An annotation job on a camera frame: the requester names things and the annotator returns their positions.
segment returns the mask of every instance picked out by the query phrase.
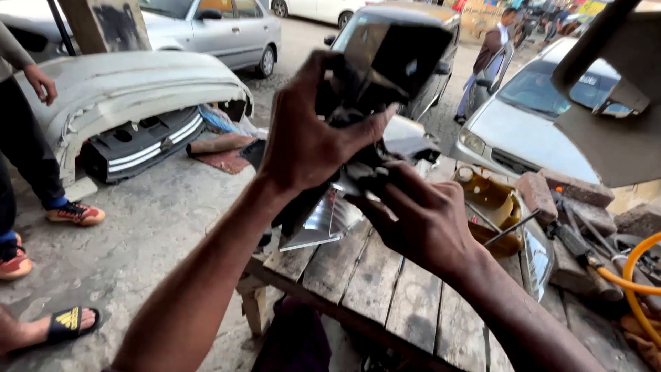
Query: blue sock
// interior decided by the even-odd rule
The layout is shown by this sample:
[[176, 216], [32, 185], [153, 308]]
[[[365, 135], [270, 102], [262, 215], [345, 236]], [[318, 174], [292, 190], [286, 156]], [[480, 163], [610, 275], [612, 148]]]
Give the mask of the blue sock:
[[8, 232], [0, 235], [0, 243], [9, 242], [11, 240], [16, 240], [16, 233], [14, 230], [9, 230]]
[[60, 208], [61, 206], [63, 206], [64, 204], [67, 204], [68, 202], [69, 201], [67, 200], [67, 198], [61, 197], [61, 198], [54, 199], [54, 200], [51, 200], [51, 201], [42, 201], [42, 205], [44, 206], [44, 208], [46, 210], [53, 210], [53, 209], [56, 209], [56, 208]]

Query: hand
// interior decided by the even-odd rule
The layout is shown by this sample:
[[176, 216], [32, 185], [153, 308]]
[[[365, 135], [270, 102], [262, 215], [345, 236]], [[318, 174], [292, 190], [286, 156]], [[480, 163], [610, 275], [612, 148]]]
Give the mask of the hand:
[[[366, 185], [381, 203], [346, 196], [369, 219], [392, 250], [452, 282], [490, 255], [471, 235], [458, 183], [427, 183], [406, 162], [392, 162], [386, 184]], [[395, 220], [387, 207], [398, 218]]]
[[258, 171], [288, 191], [318, 186], [356, 152], [383, 137], [395, 108], [347, 128], [317, 118], [315, 97], [326, 66], [337, 53], [314, 50], [286, 87], [273, 97], [271, 127]]
[[[39, 100], [41, 100], [42, 103], [45, 103], [46, 106], [50, 106], [53, 101], [55, 101], [55, 98], [58, 97], [55, 81], [46, 76], [42, 70], [39, 70], [39, 67], [36, 64], [25, 66], [23, 72], [25, 73], [25, 78], [34, 88], [34, 92], [37, 93]], [[46, 88], [46, 94], [44, 94], [42, 86]]]

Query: sun visor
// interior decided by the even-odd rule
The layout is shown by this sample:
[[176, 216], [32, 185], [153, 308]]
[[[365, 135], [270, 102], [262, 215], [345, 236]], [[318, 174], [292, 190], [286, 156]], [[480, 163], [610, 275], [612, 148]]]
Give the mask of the sun visor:
[[[584, 154], [603, 184], [622, 187], [661, 178], [661, 12], [636, 13], [638, 1], [615, 0], [553, 72], [552, 82], [572, 102], [556, 121]], [[621, 80], [598, 107], [586, 107], [569, 92], [597, 59]], [[609, 113], [618, 104], [629, 114]]]

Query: car roof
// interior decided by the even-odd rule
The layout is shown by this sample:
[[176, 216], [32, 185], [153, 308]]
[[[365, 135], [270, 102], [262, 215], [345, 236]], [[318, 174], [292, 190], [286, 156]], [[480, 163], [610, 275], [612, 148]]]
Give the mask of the car roof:
[[[576, 44], [576, 41], [578, 41], [577, 38], [565, 36], [564, 38], [550, 45], [546, 50], [540, 53], [536, 59], [559, 64], [560, 61], [567, 55], [567, 53], [569, 53], [569, 50]], [[617, 73], [617, 71], [615, 71], [611, 65], [609, 65], [601, 58], [596, 60], [590, 66], [590, 68], [588, 68], [588, 72], [606, 77], [612, 77], [614, 79], [620, 78], [620, 75]]]
[[362, 7], [359, 12], [379, 15], [403, 22], [420, 22], [447, 26], [459, 21], [459, 13], [450, 7], [421, 3], [420, 1], [384, 1]]

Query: black car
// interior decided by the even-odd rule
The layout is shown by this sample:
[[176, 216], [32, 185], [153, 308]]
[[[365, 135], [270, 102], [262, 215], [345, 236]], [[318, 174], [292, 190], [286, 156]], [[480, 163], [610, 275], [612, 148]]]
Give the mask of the black car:
[[[420, 120], [420, 117], [430, 107], [435, 107], [438, 104], [446, 90], [447, 82], [452, 76], [452, 66], [459, 44], [459, 13], [447, 7], [420, 2], [388, 1], [368, 5], [354, 14], [338, 36], [326, 36], [324, 43], [329, 45], [331, 50], [342, 52], [356, 26], [365, 23], [429, 24], [434, 26], [440, 24], [453, 34], [453, 38], [439, 60], [434, 74], [426, 82], [418, 97], [407, 106], [401, 107], [398, 112], [398, 114], [414, 121]], [[433, 48], [434, 40], [429, 40], [429, 45], [430, 48]]]

